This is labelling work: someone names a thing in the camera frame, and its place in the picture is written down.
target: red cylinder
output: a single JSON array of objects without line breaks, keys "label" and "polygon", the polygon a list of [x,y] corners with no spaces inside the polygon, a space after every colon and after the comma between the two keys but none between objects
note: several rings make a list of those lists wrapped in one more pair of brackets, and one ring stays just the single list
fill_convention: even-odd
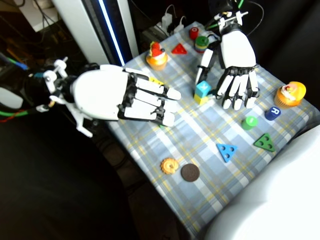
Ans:
[{"label": "red cylinder", "polygon": [[190,38],[192,40],[195,40],[198,37],[198,33],[199,33],[199,28],[197,27],[191,28],[189,31]]}]

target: white robotic hand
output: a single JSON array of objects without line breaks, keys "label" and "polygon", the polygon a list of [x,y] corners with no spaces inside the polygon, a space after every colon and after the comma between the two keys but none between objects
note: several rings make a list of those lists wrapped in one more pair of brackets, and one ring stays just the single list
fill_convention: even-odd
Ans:
[{"label": "white robotic hand", "polygon": [[152,121],[168,127],[174,125],[176,103],[161,97],[179,100],[181,93],[149,81],[150,76],[142,71],[106,64],[84,72],[61,87],[53,87],[57,78],[52,77],[53,73],[44,73],[52,94],[50,99],[65,104],[76,120],[77,129],[88,137],[92,137],[92,133],[83,127],[84,119],[117,121],[120,118]]},{"label": "white robotic hand", "polygon": [[[235,110],[239,110],[247,90],[245,106],[253,108],[256,98],[259,96],[258,81],[255,72],[256,56],[247,36],[240,30],[242,16],[246,13],[237,11],[235,15],[229,14],[226,19],[220,16],[218,25],[221,37],[221,57],[225,72],[222,75],[216,90],[210,93],[217,98],[222,98],[222,107],[228,109],[231,104]],[[205,50],[195,84],[207,77],[218,56],[217,44]]]}]

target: white led light strip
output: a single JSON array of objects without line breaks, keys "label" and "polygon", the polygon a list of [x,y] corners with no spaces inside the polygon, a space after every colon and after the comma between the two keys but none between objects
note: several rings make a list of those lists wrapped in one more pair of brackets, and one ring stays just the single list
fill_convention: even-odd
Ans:
[{"label": "white led light strip", "polygon": [[109,31],[110,31],[110,34],[111,34],[111,37],[112,37],[116,52],[118,53],[118,56],[119,56],[119,59],[120,59],[120,62],[121,62],[121,65],[124,66],[125,62],[124,62],[124,59],[122,57],[122,54],[121,54],[121,51],[120,51],[120,48],[119,48],[119,45],[118,45],[118,42],[117,42],[117,39],[116,39],[116,35],[115,35],[114,30],[113,30],[113,28],[111,26],[111,22],[110,22],[110,19],[109,19],[109,16],[108,16],[107,9],[106,9],[106,6],[104,4],[104,1],[103,0],[99,0],[99,4],[100,4],[101,10],[102,10],[106,25],[109,28]]}]

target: red wire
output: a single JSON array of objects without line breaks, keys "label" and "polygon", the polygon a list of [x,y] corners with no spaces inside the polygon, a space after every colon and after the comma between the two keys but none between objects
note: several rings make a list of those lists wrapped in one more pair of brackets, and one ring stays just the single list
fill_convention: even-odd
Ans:
[{"label": "red wire", "polygon": [[9,117],[7,117],[7,118],[5,118],[5,119],[3,119],[3,120],[0,120],[0,123],[6,123],[6,122],[8,122],[9,120],[14,119],[19,113],[21,113],[21,112],[23,112],[23,111],[24,111],[24,110],[20,110],[20,111],[15,112],[12,116],[9,116]]}]

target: red triangle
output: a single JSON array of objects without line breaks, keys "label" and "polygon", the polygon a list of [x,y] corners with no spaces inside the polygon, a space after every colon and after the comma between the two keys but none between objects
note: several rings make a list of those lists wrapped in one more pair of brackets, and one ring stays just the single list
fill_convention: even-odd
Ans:
[{"label": "red triangle", "polygon": [[172,52],[173,54],[187,54],[187,50],[184,48],[184,46],[182,46],[181,43],[179,43],[173,50]]}]

